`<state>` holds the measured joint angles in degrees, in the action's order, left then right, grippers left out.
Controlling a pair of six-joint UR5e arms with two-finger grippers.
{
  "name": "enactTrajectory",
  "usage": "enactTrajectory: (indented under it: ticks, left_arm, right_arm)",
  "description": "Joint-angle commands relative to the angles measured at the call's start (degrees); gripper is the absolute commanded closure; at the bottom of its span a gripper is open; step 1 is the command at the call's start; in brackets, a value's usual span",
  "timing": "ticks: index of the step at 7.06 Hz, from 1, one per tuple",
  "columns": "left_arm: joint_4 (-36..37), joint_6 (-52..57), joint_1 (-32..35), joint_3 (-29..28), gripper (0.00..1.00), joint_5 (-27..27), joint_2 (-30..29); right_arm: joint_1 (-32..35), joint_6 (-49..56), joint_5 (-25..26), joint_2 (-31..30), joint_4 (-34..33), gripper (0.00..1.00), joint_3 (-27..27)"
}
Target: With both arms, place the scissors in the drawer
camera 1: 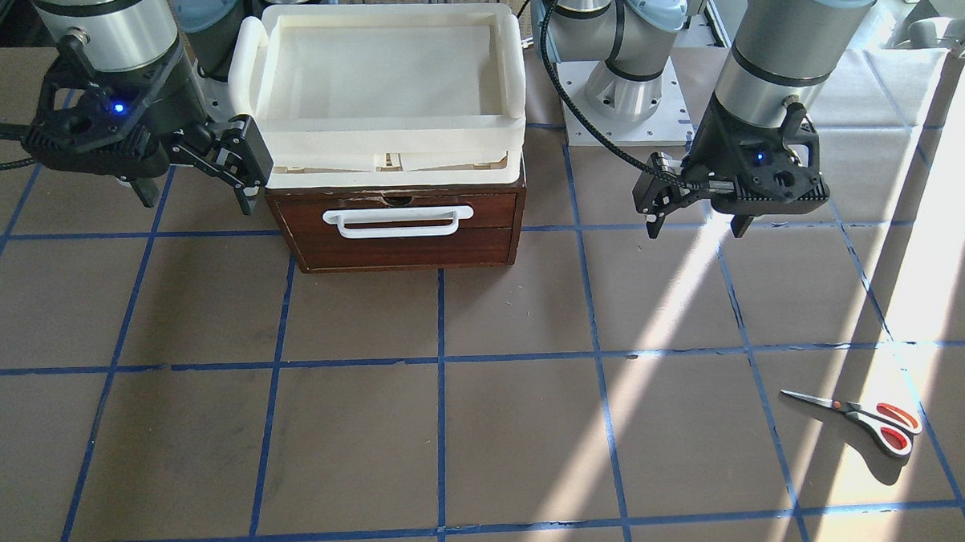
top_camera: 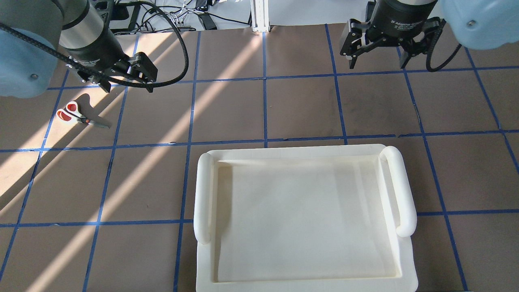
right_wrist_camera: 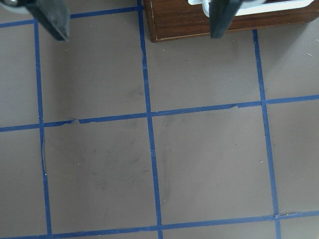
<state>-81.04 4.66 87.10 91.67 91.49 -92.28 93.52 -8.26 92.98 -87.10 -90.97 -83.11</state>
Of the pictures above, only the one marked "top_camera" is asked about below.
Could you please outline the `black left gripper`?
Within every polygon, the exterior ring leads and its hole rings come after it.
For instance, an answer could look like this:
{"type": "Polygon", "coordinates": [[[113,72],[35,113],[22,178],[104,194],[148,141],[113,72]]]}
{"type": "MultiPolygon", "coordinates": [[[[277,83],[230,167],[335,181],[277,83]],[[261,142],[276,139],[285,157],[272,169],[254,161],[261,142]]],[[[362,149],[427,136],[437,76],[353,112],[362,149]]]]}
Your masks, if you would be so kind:
{"type": "MultiPolygon", "coordinates": [[[[93,71],[122,77],[129,68],[132,81],[142,84],[157,81],[158,69],[148,55],[138,52],[129,58],[106,25],[63,26],[61,46],[74,61],[93,71]]],[[[109,77],[95,76],[94,84],[107,94],[111,92],[109,77]]]]}

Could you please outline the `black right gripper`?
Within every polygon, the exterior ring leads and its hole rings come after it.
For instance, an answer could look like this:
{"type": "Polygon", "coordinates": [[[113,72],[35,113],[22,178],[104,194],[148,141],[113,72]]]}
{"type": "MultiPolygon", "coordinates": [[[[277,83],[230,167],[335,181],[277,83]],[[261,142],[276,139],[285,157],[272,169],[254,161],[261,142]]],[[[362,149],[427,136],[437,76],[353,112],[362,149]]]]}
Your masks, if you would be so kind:
{"type": "Polygon", "coordinates": [[[340,54],[346,56],[349,69],[354,69],[360,55],[375,48],[375,42],[382,46],[403,48],[400,68],[404,69],[410,59],[426,55],[426,69],[431,66],[432,54],[446,20],[434,17],[428,19],[436,0],[374,0],[367,5],[367,21],[350,19],[341,35],[340,54]],[[420,41],[413,37],[423,32],[420,41]]]}

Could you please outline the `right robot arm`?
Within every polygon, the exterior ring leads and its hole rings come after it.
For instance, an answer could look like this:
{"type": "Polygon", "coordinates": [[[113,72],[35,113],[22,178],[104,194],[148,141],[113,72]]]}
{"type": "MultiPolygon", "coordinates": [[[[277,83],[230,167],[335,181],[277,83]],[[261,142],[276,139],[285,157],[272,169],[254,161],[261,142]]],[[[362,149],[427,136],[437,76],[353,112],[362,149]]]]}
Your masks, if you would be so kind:
{"type": "Polygon", "coordinates": [[[426,56],[426,69],[443,69],[462,47],[499,48],[518,41],[517,0],[373,0],[365,20],[350,19],[341,36],[340,54],[353,69],[358,57],[378,47],[400,47],[400,68],[410,59],[426,56]],[[444,27],[449,25],[458,44],[439,66],[431,59],[444,27]]]}

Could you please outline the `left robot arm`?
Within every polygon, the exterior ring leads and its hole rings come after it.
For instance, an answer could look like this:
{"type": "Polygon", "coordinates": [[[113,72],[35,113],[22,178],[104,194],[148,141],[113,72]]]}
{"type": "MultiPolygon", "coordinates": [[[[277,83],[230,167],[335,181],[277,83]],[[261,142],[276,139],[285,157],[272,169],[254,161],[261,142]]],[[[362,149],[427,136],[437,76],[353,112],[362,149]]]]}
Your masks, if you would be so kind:
{"type": "Polygon", "coordinates": [[[90,0],[2,0],[1,86],[4,97],[32,98],[50,85],[63,48],[69,68],[83,83],[109,92],[111,83],[99,75],[139,83],[157,79],[158,70],[142,52],[122,50],[108,21],[90,0]]]}

